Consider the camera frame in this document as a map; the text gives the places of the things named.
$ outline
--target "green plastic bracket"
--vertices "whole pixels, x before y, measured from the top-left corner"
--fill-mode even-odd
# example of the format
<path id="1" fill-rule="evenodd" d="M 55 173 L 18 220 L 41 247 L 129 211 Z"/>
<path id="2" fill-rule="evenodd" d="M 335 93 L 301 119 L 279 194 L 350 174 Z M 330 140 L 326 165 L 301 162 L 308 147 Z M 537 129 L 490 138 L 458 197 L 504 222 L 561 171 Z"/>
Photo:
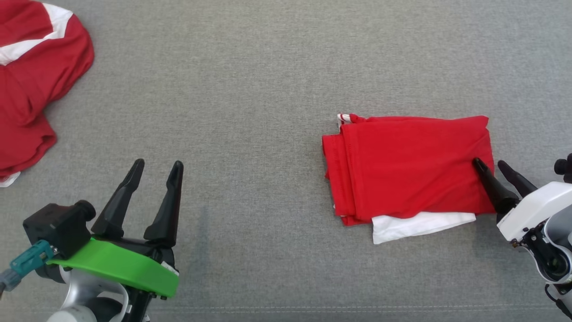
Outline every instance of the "green plastic bracket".
<path id="1" fill-rule="evenodd" d="M 93 238 L 71 258 L 52 259 L 48 264 L 81 269 L 157 296 L 173 297 L 179 281 L 175 273 L 151 258 Z"/>

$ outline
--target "folded red cloth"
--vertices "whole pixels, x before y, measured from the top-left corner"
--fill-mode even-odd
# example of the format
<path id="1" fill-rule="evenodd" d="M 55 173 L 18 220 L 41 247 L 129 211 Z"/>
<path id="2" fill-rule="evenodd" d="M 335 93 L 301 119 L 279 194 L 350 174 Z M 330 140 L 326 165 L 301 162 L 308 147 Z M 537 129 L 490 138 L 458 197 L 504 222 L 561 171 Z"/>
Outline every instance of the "folded red cloth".
<path id="1" fill-rule="evenodd" d="M 493 213 L 475 157 L 494 168 L 485 116 L 458 120 L 351 115 L 323 136 L 336 215 L 344 224 L 421 211 Z"/>
<path id="2" fill-rule="evenodd" d="M 69 10 L 0 1 L 0 176 L 38 162 L 55 143 L 44 107 L 92 65 L 91 38 Z"/>

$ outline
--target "robotic arm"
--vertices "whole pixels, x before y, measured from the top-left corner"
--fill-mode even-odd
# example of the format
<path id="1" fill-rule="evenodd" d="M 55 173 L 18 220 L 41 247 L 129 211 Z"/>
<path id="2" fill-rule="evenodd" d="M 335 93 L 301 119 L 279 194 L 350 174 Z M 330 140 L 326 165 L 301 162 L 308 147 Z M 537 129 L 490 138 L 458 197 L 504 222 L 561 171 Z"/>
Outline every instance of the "robotic arm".
<path id="1" fill-rule="evenodd" d="M 474 159 L 473 166 L 497 212 L 496 226 L 513 247 L 530 253 L 546 281 L 546 294 L 572 319 L 572 154 L 554 166 L 565 182 L 541 188 L 499 161 L 503 176 L 522 199 L 504 188 L 480 159 Z"/>
<path id="2" fill-rule="evenodd" d="M 178 286 L 172 247 L 177 241 L 183 164 L 173 165 L 167 192 L 144 240 L 124 238 L 122 224 L 144 166 L 143 159 L 135 161 L 93 224 L 93 234 L 86 223 L 96 211 L 87 201 L 69 207 L 52 203 L 24 220 L 34 246 L 0 276 L 0 290 L 14 289 L 37 267 L 41 277 L 69 285 L 62 307 L 48 322 L 150 321 L 150 301 L 173 297 Z M 102 292 L 119 294 L 122 300 L 98 297 Z"/>

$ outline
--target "teal connector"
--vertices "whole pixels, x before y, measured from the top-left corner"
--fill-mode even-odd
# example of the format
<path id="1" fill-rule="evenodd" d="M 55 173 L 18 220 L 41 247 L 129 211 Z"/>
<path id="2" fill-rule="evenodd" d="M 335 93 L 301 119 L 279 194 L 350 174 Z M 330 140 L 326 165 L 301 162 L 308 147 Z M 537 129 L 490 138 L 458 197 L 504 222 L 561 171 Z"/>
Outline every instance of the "teal connector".
<path id="1" fill-rule="evenodd" d="M 45 240 L 40 240 L 11 263 L 10 268 L 0 273 L 0 297 L 3 291 L 13 290 L 26 275 L 42 267 L 57 254 L 57 249 L 52 248 Z"/>

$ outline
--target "gray fabric surface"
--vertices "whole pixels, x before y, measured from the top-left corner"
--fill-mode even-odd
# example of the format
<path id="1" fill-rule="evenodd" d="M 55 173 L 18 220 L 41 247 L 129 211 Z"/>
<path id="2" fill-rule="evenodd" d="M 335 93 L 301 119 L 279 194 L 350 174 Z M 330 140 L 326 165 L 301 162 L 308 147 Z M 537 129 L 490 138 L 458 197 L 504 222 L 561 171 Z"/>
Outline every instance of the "gray fabric surface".
<path id="1" fill-rule="evenodd" d="M 493 217 L 374 246 L 333 216 L 320 136 L 335 114 L 491 118 L 496 159 L 538 185 L 572 152 L 572 3 L 54 0 L 96 49 L 46 114 L 58 143 L 0 190 L 0 266 L 49 202 L 100 211 L 136 158 L 142 237 L 177 159 L 177 267 L 155 321 L 566 321 Z M 66 287 L 31 275 L 2 321 L 45 321 Z"/>

